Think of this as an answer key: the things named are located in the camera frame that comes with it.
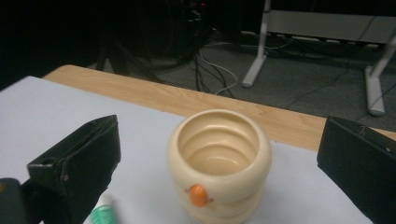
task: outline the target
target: wooden table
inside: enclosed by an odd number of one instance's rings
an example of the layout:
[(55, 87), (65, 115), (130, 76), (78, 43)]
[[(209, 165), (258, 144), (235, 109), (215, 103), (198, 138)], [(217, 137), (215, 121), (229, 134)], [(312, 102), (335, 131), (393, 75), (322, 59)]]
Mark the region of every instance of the wooden table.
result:
[[(239, 111), (259, 122), (272, 140), (311, 150), (318, 150), (326, 121), (303, 113), (73, 65), (60, 67), (44, 79), (183, 117), (212, 108)], [(396, 133), (377, 131), (396, 140)]]

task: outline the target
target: orange knob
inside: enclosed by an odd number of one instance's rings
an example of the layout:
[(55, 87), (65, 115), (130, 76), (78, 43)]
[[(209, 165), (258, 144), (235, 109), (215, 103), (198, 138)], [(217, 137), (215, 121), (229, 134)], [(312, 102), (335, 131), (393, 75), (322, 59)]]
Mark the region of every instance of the orange knob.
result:
[(209, 203), (207, 192), (202, 185), (193, 185), (190, 188), (190, 200), (198, 207), (203, 207)]

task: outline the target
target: gray carpet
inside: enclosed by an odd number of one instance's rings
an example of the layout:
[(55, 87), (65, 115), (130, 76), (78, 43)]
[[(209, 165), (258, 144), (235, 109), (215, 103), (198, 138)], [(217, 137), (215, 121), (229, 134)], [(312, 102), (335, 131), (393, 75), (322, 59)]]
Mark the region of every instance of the gray carpet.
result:
[[(290, 41), (269, 38), (267, 46), (276, 48)], [(201, 52), (209, 62), (228, 69), (238, 77), (238, 83), (230, 88), (235, 99), (323, 118), (336, 116), (351, 119), (373, 128), (396, 132), (395, 57), (381, 76), (385, 116), (377, 118), (367, 113), (363, 71), (366, 65), (374, 65), (382, 56), (381, 48), (356, 47), (354, 43), (294, 40), (284, 48), (267, 50), (268, 58), (249, 89), (242, 87), (240, 82), (256, 57), (256, 47), (212, 40)], [(191, 61), (173, 70), (157, 72), (157, 75), (168, 85), (197, 90), (198, 66), (205, 84), (199, 86), (200, 91), (214, 93), (223, 89), (221, 82), (214, 77), (218, 72), (199, 55), (196, 58), (197, 63)], [(106, 70), (111, 72), (111, 67), (107, 66)], [(231, 74), (220, 71), (227, 85), (234, 83)], [(138, 73), (133, 76), (144, 78)], [(219, 95), (232, 97), (228, 91)]]

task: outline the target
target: ceramic pot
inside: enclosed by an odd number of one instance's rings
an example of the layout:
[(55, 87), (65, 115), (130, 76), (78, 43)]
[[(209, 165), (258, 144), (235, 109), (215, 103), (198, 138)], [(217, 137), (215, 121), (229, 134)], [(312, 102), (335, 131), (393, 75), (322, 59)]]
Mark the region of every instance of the ceramic pot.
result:
[(242, 223), (257, 208), (271, 167), (262, 128), (240, 113), (213, 109), (183, 120), (167, 160), (186, 212), (200, 223)]

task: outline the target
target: white paper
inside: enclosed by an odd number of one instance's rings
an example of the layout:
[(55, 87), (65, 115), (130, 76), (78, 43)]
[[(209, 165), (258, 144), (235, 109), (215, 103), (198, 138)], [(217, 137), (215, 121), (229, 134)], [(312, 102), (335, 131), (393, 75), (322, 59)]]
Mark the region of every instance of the white paper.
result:
[[(184, 118), (44, 79), (28, 77), (0, 92), (0, 177), (24, 182), (27, 163), (84, 123), (113, 114), (121, 162), (106, 193), (120, 223), (194, 223), (178, 202), (165, 158)], [(246, 223), (371, 223), (317, 167), (316, 152), (272, 145), (264, 197)]]

